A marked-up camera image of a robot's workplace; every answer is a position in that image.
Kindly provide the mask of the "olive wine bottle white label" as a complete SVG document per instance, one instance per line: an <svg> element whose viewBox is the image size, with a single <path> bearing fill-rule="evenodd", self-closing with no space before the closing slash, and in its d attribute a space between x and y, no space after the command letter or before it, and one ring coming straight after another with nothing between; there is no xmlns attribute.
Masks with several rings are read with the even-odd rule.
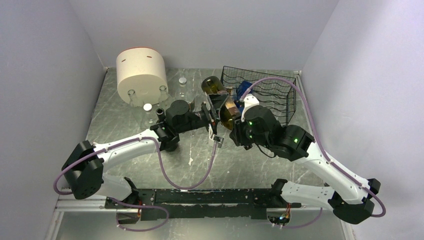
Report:
<svg viewBox="0 0 424 240"><path fill-rule="evenodd" d="M221 80L216 76L210 76L202 81L201 89L207 95L219 95L217 103L214 103L213 106L220 107L217 112L220 122L231 131L234 125L233 118L240 117L241 113Z"/></svg>

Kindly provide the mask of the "clear bottle white cap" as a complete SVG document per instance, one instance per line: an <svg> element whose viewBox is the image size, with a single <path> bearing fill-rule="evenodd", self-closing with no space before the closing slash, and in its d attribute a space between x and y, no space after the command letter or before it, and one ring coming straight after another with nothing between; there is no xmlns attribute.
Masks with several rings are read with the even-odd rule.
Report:
<svg viewBox="0 0 424 240"><path fill-rule="evenodd" d="M156 113L157 107L150 103L145 103L142 107L142 110L143 112L140 128L142 130L146 130L155 125L158 121Z"/></svg>

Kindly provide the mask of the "clear bottle black gold label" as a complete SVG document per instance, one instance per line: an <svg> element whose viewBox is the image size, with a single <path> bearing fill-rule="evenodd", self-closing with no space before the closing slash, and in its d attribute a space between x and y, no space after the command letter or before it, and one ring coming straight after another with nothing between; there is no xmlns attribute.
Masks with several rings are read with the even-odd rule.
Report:
<svg viewBox="0 0 424 240"><path fill-rule="evenodd" d="M233 94L233 92L234 92L234 88L232 87L232 86L230 86L230 87L227 87L226 88L226 91L229 93L229 95L231 96L232 94Z"/></svg>

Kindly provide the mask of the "dark green wine bottle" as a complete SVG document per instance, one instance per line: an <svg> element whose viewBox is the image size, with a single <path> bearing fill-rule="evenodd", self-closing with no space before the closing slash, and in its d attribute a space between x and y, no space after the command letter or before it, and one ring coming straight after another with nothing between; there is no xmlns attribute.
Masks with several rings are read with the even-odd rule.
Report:
<svg viewBox="0 0 424 240"><path fill-rule="evenodd" d="M168 124L165 110L163 108L158 108L156 110L156 115L158 117L158 121L155 133L161 142L160 149L162 151L165 150L167 152L173 152L178 148L179 136L177 132Z"/></svg>

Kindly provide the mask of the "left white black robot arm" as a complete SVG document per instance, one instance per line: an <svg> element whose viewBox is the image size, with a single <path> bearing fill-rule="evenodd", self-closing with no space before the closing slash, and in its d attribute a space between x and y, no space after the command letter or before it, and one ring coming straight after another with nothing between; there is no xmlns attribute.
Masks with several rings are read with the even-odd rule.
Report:
<svg viewBox="0 0 424 240"><path fill-rule="evenodd" d="M158 108L157 123L136 135L110 143L91 144L82 141L72 151L62 166L60 177L64 177L70 191L58 189L55 180L53 189L59 195L73 195L77 200L99 194L117 198L126 208L134 207L139 200L136 187L128 178L109 176L106 172L112 167L136 157L162 151L172 152L178 147L179 135L192 130L206 128L212 154L208 169L212 168L217 148L223 138L217 136L221 107L228 100L227 93L207 94L200 111L192 111L184 100L175 100L168 109Z"/></svg>

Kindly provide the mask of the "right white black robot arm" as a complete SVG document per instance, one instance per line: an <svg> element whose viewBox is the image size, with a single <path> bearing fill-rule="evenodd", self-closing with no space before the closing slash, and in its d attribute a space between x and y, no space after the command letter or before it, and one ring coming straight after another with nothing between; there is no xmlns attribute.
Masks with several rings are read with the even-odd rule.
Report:
<svg viewBox="0 0 424 240"><path fill-rule="evenodd" d="M372 200L379 192L380 182L363 178L331 159L302 127L282 125L269 109L256 105L233 119L229 136L236 146L264 147L280 158L303 166L327 183L327 186L311 186L277 179L269 197L275 207L285 203L319 207L331 210L340 220L354 225L373 216Z"/></svg>

